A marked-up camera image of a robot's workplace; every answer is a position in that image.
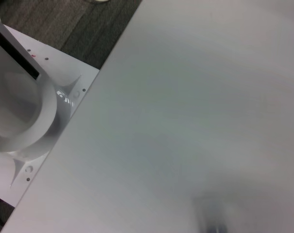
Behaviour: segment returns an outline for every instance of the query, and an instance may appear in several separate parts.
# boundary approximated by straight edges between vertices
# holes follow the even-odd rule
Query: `white mounting plate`
[[[12,28],[7,27],[7,29],[26,50],[30,50],[32,57],[58,86],[70,89],[69,99],[73,103],[72,115],[99,70]],[[14,160],[0,153],[0,198],[15,207],[47,154],[23,164],[21,172],[11,185],[15,172]],[[32,166],[31,172],[26,171],[28,166]]]

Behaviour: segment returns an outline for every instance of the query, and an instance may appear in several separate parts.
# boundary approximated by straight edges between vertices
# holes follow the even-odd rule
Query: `white table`
[[[2,233],[195,233],[205,192],[294,233],[294,0],[144,0]]]

